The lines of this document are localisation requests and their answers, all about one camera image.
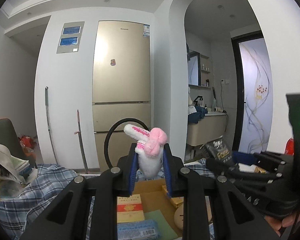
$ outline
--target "shelf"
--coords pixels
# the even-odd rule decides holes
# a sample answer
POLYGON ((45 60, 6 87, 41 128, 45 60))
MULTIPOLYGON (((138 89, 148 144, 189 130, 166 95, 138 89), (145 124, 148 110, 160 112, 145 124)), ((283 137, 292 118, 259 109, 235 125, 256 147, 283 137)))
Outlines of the shelf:
POLYGON ((205 73, 210 73, 210 71, 204 70, 204 69, 202 69, 201 71, 202 71, 202 72, 205 72, 205 73))
POLYGON ((189 84, 189 87, 192 87, 192 88, 211 88, 211 87, 207 87, 207 86, 196 86, 196 85, 191 85, 191 84, 189 84))

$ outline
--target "green paper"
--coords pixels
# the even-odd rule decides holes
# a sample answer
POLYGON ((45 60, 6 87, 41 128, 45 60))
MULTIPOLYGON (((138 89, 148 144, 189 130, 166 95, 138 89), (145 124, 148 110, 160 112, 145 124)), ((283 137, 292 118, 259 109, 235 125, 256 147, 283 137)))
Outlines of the green paper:
POLYGON ((178 235, 171 228, 160 210, 145 213, 145 220, 148 219, 153 219, 158 223, 158 227, 160 230, 160 237, 158 238, 159 240, 173 240, 178 238, 178 235))

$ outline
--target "black snack bag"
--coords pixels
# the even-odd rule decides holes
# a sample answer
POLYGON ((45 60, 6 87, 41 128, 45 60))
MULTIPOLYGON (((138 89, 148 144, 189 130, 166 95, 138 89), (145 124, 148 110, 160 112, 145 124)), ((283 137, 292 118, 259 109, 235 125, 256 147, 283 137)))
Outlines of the black snack bag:
POLYGON ((234 166, 235 163, 232 158, 232 151, 229 150, 222 136, 218 139, 207 142, 204 147, 210 157, 215 158, 218 161, 222 161, 229 166, 234 166))

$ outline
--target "barcode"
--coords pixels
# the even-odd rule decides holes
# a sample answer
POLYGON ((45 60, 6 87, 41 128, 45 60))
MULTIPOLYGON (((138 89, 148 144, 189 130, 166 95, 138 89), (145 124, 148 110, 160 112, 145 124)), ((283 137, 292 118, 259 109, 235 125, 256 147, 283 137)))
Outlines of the barcode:
POLYGON ((144 236, 154 235, 154 230, 151 229, 151 230, 142 231, 142 234, 143 234, 144 236))

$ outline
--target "blue package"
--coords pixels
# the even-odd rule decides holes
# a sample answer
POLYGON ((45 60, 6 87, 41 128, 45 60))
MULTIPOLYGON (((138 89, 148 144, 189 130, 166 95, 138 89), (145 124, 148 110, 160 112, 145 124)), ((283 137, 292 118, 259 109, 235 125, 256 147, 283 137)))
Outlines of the blue package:
POLYGON ((152 219, 119 223, 118 240, 155 240, 160 236, 157 222, 152 219))

